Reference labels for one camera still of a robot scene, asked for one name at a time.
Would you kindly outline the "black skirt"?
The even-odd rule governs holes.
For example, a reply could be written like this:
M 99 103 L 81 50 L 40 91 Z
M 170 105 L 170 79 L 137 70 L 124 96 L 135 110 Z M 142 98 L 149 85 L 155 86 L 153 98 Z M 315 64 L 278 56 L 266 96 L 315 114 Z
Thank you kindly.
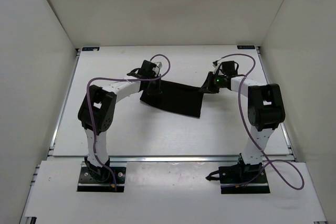
M 143 90 L 140 101 L 175 114 L 199 118 L 203 101 L 203 93 L 199 87 L 162 80 L 162 94 L 148 95 Z

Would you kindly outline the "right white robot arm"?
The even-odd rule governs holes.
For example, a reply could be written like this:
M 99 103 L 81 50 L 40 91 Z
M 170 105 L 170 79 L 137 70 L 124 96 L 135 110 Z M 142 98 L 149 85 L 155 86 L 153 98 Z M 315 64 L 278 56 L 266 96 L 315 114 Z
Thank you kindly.
M 285 120 L 285 109 L 278 84 L 263 84 L 239 74 L 235 61 L 213 62 L 214 70 L 208 73 L 200 88 L 201 93 L 219 93 L 226 88 L 238 93 L 238 107 L 241 110 L 241 96 L 247 98 L 249 140 L 234 166 L 236 178 L 248 182 L 260 172 L 269 138 Z

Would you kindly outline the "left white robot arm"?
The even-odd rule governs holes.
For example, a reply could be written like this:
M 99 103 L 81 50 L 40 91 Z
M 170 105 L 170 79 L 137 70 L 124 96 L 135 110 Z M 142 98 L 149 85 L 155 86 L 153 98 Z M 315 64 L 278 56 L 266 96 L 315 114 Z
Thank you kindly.
M 107 152 L 107 130 L 117 103 L 149 86 L 157 87 L 162 78 L 161 68 L 161 62 L 144 60 L 141 67 L 131 70 L 124 79 L 93 78 L 88 82 L 78 119 L 88 143 L 85 164 L 97 182 L 117 186 L 116 172 L 110 167 Z

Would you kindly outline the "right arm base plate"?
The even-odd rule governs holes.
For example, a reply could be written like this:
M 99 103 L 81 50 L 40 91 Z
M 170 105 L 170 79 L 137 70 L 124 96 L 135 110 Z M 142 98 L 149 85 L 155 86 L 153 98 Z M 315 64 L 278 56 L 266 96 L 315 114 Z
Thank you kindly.
M 222 195 L 235 194 L 269 194 L 270 188 L 265 172 L 244 172 L 238 164 L 220 166 L 209 173 L 208 181 L 219 181 Z

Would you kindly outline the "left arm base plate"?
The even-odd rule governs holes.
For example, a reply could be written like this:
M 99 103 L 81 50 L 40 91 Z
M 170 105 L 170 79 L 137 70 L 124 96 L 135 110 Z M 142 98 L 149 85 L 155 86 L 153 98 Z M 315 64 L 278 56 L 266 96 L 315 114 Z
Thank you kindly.
M 123 193 L 125 187 L 126 171 L 125 166 L 111 167 L 116 177 L 116 186 L 111 174 L 102 178 L 90 172 L 90 169 L 82 163 L 77 183 L 78 192 L 99 192 L 99 193 Z

